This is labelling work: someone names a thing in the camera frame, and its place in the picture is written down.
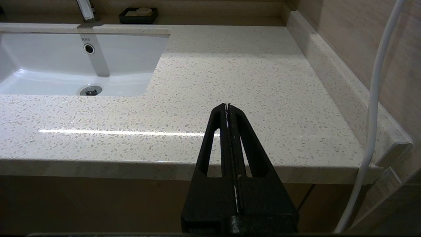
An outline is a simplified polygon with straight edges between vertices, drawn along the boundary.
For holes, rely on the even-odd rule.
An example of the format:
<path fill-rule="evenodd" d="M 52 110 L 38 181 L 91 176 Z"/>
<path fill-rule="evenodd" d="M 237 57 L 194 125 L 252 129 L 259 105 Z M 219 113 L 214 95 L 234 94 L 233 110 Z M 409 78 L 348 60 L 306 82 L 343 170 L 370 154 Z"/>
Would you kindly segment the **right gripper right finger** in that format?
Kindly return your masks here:
<path fill-rule="evenodd" d="M 228 105 L 237 213 L 229 232 L 297 232 L 298 212 L 244 112 Z"/>

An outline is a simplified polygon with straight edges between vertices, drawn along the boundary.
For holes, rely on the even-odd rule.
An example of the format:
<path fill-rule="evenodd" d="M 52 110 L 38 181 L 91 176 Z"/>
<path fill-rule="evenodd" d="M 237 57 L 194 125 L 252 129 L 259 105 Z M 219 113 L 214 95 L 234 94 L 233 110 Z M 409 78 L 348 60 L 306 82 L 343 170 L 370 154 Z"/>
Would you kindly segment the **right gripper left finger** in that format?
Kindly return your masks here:
<path fill-rule="evenodd" d="M 220 130 L 221 177 L 209 177 L 215 131 Z M 235 168 L 227 126 L 227 105 L 212 109 L 181 214 L 183 232 L 223 232 L 237 213 Z"/>

